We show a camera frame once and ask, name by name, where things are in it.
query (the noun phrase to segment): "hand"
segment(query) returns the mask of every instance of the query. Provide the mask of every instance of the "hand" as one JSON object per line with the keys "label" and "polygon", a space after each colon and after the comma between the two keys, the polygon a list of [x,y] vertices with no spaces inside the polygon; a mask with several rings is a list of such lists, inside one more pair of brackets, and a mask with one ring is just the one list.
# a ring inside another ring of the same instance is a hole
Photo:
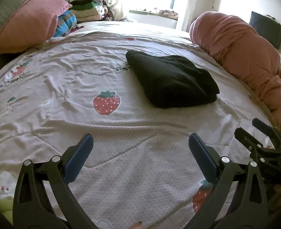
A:
{"label": "hand", "polygon": [[144,229],[144,227],[141,225],[141,221],[130,226],[128,229]]}

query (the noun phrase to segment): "white bedsheet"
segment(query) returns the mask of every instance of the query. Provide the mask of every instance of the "white bedsheet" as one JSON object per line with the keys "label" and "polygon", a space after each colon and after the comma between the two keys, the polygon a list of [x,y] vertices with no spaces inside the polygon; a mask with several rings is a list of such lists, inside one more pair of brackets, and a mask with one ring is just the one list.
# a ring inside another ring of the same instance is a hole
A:
{"label": "white bedsheet", "polygon": [[[140,23],[85,26],[0,71],[0,173],[17,178],[24,160],[48,161],[88,132],[94,149],[69,187],[89,217],[108,221],[111,229],[140,220],[153,229],[183,228],[194,215],[192,199],[204,180],[188,148],[189,135],[197,132],[220,155],[247,163],[249,153],[234,139],[235,129],[243,127],[264,142],[251,121],[269,121],[239,81],[175,30]],[[128,69],[130,49],[185,56],[210,72],[220,89],[218,100],[155,108]],[[101,91],[120,98],[118,108],[105,116],[93,105]]]}

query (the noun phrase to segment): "pink blanket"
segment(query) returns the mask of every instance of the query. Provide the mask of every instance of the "pink blanket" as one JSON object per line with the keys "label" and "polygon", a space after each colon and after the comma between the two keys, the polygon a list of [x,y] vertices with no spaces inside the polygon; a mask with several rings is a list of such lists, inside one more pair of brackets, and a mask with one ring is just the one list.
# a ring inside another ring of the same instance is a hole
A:
{"label": "pink blanket", "polygon": [[281,129],[281,64],[277,50],[239,17],[219,12],[200,15],[189,33],[193,43],[258,95]]}

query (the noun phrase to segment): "television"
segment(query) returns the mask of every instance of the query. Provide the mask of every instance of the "television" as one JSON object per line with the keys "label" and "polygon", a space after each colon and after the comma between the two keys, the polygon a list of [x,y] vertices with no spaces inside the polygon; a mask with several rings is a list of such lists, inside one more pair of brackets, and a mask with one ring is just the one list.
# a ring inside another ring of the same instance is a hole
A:
{"label": "television", "polygon": [[276,49],[280,48],[281,24],[273,17],[264,16],[252,11],[250,25]]}

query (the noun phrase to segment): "cartoon print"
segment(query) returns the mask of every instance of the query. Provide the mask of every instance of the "cartoon print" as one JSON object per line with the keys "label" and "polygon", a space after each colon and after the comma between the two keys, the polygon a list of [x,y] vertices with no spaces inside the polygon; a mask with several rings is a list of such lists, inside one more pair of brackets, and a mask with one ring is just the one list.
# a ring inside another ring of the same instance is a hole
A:
{"label": "cartoon print", "polygon": [[93,100],[96,112],[100,115],[109,115],[114,112],[120,103],[120,98],[115,92],[101,91]]}
{"label": "cartoon print", "polygon": [[0,199],[0,212],[13,224],[13,200]]}
{"label": "cartoon print", "polygon": [[196,213],[205,202],[206,198],[213,190],[213,185],[206,180],[201,181],[202,186],[192,199],[194,212]]}
{"label": "cartoon print", "polygon": [[120,66],[120,67],[116,67],[115,68],[117,71],[120,71],[120,70],[132,70],[132,68],[130,67],[130,66],[127,66],[127,67],[122,67],[122,66]]}
{"label": "cartoon print", "polygon": [[16,97],[12,96],[8,101],[7,103],[11,102],[11,101],[14,101],[16,99]]}
{"label": "cartoon print", "polygon": [[22,74],[29,63],[30,61],[27,61],[22,63],[21,65],[14,66],[11,71],[5,75],[5,81],[11,80],[12,78]]}
{"label": "cartoon print", "polygon": [[219,104],[219,106],[221,107],[221,108],[224,108],[224,107],[226,107],[226,103],[223,101],[223,100],[221,100],[218,96],[217,96],[217,101],[216,101],[216,103],[217,104]]}
{"label": "cartoon print", "polygon": [[0,199],[12,199],[14,197],[17,180],[8,171],[0,174]]}
{"label": "cartoon print", "polygon": [[49,107],[53,104],[53,99],[47,99],[42,104],[40,104],[40,107]]}
{"label": "cartoon print", "polygon": [[99,229],[112,229],[110,222],[106,221],[105,219],[97,219],[93,220],[93,222]]}

